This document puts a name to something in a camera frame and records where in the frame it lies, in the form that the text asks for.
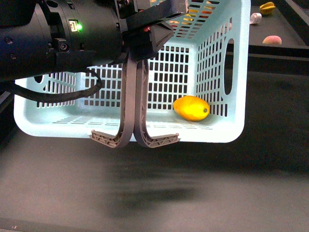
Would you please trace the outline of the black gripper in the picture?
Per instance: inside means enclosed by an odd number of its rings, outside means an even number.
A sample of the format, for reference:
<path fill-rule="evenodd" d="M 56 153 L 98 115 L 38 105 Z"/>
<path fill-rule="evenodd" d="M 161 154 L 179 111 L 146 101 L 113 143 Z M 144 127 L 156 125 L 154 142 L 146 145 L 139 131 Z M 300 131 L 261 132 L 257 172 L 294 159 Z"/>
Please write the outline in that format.
<path fill-rule="evenodd" d="M 188 13 L 187 0 L 165 0 L 151 4 L 149 0 L 116 0 L 123 48 L 134 61 L 156 56 L 173 37 L 169 21 Z"/>

